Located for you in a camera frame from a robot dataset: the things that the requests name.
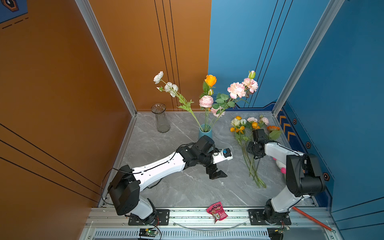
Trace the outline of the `teal cylindrical vase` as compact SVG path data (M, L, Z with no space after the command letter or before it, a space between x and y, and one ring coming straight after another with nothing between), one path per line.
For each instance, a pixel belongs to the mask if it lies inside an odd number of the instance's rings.
M209 138L213 138L212 134L212 127L209 124L202 124L199 128L199 136L198 139L200 139L203 136L208 136Z

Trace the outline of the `pink rose spray stem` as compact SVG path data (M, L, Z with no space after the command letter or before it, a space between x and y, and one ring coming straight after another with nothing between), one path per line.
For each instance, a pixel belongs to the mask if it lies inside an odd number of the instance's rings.
M238 102L247 102L247 98L255 94L259 88L256 81L256 72L250 71L242 82L234 82L227 88L227 93L212 95L214 103L219 104L226 110L234 108Z

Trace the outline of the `yellow rose stem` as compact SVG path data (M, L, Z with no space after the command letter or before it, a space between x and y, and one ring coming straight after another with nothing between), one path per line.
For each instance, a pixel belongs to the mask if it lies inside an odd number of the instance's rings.
M217 83L217 78L213 75L207 75L203 82L203 93L199 99L199 106L205 112L204 124L208 124L209 111L214 104L212 95L214 94L214 85Z

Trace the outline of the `white flower stem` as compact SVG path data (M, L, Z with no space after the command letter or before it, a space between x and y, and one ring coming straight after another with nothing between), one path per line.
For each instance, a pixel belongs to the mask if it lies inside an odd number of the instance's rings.
M171 82L165 82L163 80L164 72L160 71L157 75L155 75L153 82L158 85L162 84L161 86L158 86L157 89L160 92L168 93L172 98L176 98L180 105L178 106L179 109L185 110L192 114L196 122L198 123L198 126L200 130L202 130L202 125L198 121L196 115L194 114L192 110L192 104L194 103L192 100L187 101L187 99L179 92L179 87L176 84L173 84Z

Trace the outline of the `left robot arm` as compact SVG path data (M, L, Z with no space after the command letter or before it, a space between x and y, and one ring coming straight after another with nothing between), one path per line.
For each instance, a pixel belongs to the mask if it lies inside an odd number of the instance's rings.
M150 199L141 197L141 192L171 174L201 165L211 180L225 178L217 164L233 159L229 148L218 149L208 136L202 136L195 143L182 144L169 156L151 164L130 168L125 165L108 186L108 193L118 216L137 217L146 225L157 221L158 211Z

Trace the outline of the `orange yellow small flower stem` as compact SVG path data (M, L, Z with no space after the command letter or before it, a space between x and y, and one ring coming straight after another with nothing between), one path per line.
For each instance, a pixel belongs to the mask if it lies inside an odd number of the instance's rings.
M266 188L267 185L264 181L258 176L259 164L255 165L255 160L250 159L249 153L247 152L247 146L253 140L252 131L259 130L259 122L256 118L250 117L248 119L243 119L240 116L236 116L231 121L230 131L234 134L234 137L237 143L240 145L243 153L244 162L249 172L249 176L255 182L258 188Z

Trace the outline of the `orange gerbera stem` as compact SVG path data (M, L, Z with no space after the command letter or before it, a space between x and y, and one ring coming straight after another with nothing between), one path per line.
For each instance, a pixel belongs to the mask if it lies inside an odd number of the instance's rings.
M269 132L268 136L271 141L277 140L282 134L280 127L277 126L267 126Z

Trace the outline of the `cream pink rose stem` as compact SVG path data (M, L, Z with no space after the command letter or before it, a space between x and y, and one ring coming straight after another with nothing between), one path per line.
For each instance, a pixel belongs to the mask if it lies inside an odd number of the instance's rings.
M234 133L235 139L241 144L250 141L252 137L252 131L267 127L269 125L268 118L261 115L258 119L255 117L242 118L236 116L231 121L230 132Z

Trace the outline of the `white plush toy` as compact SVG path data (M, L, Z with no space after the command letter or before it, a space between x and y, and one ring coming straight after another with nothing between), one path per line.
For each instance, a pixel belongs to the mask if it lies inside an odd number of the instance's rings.
M282 163L281 161L279 161L279 160L277 160L275 158L274 158L274 160L276 162L276 165L279 167L281 173L285 175L286 172L287 172L286 164Z

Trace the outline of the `pink snack packet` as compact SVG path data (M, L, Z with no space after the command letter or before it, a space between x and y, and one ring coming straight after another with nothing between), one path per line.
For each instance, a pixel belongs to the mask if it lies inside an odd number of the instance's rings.
M212 215L215 223L225 220L228 215L224 210L222 202L217 202L206 209L207 213Z

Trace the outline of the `black connector box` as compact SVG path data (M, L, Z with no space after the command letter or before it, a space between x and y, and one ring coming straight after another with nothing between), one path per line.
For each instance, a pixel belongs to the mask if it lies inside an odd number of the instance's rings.
M284 231L282 229L268 229L270 240L283 240Z

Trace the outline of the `green circuit board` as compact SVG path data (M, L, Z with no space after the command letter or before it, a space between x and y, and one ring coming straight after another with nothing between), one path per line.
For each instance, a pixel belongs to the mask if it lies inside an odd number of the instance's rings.
M140 229L138 238L139 240L154 240L160 237L160 232L157 229Z

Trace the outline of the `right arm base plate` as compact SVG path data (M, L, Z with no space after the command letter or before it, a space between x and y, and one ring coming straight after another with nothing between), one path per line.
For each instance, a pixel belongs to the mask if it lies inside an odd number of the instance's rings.
M250 209L248 210L250 222L252 226L261 226L261 225L287 225L292 224L289 212L287 213L277 213L271 211L266 213L262 209Z

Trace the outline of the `red handled tool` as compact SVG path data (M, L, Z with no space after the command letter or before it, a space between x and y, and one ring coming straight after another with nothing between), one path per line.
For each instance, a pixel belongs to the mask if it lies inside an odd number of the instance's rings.
M319 220L315 219L314 217L310 216L309 214L303 212L302 210L298 209L297 207L292 207L293 210L295 210L296 212L298 212L299 214L303 215L304 217L306 217L307 219L311 220L312 222L318 224L319 226L325 228L326 230L330 231L330 232L333 232L335 233L336 231L333 230L331 227L323 224L322 222L320 222Z

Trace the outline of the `aluminium corner post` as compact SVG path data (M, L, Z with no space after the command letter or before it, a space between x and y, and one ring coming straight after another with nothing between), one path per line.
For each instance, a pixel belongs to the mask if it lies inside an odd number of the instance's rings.
M86 0L75 0L83 19L85 20L87 27L101 53L106 66L108 67L111 76L113 77L115 84L133 117L137 115L137 109L133 103L131 95L127 89L126 83L122 77L119 67L114 59L111 49L107 43L107 40L103 34L97 17L92 9L89 1Z
M283 105L288 100L288 97L306 69L308 63L323 40L344 2L344 0L329 1L272 110L274 117L277 117L280 110L282 110Z

